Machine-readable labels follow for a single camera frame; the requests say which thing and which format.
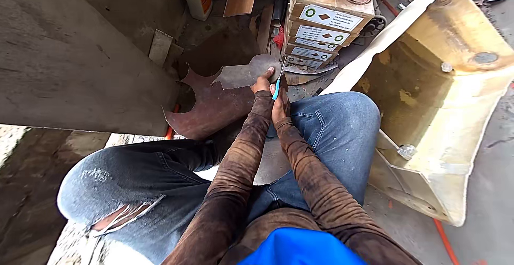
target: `brown long-sleeve shirt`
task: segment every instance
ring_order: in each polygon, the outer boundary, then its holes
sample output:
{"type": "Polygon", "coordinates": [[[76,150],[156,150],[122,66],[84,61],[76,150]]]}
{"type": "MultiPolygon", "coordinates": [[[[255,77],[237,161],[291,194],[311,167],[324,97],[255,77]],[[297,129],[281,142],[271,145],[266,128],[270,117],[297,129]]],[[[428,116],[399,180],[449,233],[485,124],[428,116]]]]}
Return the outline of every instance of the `brown long-sleeve shirt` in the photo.
{"type": "Polygon", "coordinates": [[[237,264],[274,229],[282,227],[328,232],[369,264],[421,264],[375,224],[320,162],[289,117],[275,128],[311,213],[291,208],[272,210],[237,236],[237,229],[246,220],[272,107],[270,92],[255,93],[252,111],[220,164],[202,206],[163,264],[237,264]]]}

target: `blue jeans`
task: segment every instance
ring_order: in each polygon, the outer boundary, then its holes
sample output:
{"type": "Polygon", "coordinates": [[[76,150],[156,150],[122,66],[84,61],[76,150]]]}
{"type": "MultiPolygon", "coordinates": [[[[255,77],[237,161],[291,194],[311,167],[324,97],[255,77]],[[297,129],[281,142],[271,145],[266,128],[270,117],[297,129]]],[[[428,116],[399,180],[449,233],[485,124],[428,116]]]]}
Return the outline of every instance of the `blue jeans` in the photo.
{"type": "MultiPolygon", "coordinates": [[[[373,101],[358,92],[333,93],[292,103],[291,114],[320,161],[362,204],[380,125],[373,101]]],[[[193,171],[211,168],[216,162],[214,151],[212,143],[193,140],[99,150],[68,172],[58,207],[68,220],[90,227],[124,204],[154,205],[106,238],[160,263],[202,203],[210,182],[193,171]]],[[[247,223],[284,205],[309,211],[292,171],[269,185],[254,186],[247,223]]]]}

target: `stack of boxes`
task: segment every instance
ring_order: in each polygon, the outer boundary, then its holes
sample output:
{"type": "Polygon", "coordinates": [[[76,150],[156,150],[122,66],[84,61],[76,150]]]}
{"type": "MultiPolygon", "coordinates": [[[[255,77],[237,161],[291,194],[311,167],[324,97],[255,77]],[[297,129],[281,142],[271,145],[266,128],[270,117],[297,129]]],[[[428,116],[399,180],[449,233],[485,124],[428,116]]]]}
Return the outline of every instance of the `stack of boxes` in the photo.
{"type": "Polygon", "coordinates": [[[287,62],[323,68],[374,16],[373,1],[290,0],[282,54],[287,62]]]}

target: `cut metal piece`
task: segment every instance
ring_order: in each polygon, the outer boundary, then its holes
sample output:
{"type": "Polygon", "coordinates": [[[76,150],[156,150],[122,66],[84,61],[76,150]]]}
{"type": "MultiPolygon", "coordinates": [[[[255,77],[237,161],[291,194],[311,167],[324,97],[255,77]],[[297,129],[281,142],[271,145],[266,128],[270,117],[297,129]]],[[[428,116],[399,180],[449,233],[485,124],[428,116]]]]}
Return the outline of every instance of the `cut metal piece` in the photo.
{"type": "Polygon", "coordinates": [[[223,66],[221,73],[212,83],[220,82],[224,90],[250,86],[270,67],[275,69],[268,78],[272,83],[278,79],[282,66],[278,59],[269,54],[254,56],[249,65],[223,66]]]}
{"type": "Polygon", "coordinates": [[[195,93],[193,109],[186,113],[164,111],[166,121],[178,134],[204,139],[250,112],[253,92],[247,87],[223,90],[219,82],[212,84],[219,74],[203,77],[189,69],[181,82],[195,93]]]}

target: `blue-handled scissors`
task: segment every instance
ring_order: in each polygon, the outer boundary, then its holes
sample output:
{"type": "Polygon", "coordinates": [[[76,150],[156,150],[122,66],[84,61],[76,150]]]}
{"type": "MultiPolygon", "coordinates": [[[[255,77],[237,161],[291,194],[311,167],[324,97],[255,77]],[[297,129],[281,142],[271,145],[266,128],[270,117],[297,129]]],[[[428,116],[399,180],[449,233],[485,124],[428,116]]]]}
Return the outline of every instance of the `blue-handled scissors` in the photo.
{"type": "Polygon", "coordinates": [[[277,84],[275,84],[275,93],[273,93],[273,100],[276,100],[277,97],[279,97],[279,91],[280,91],[280,78],[282,77],[282,73],[284,72],[284,65],[286,62],[284,61],[284,64],[282,65],[282,69],[280,70],[279,79],[277,79],[277,84]]]}

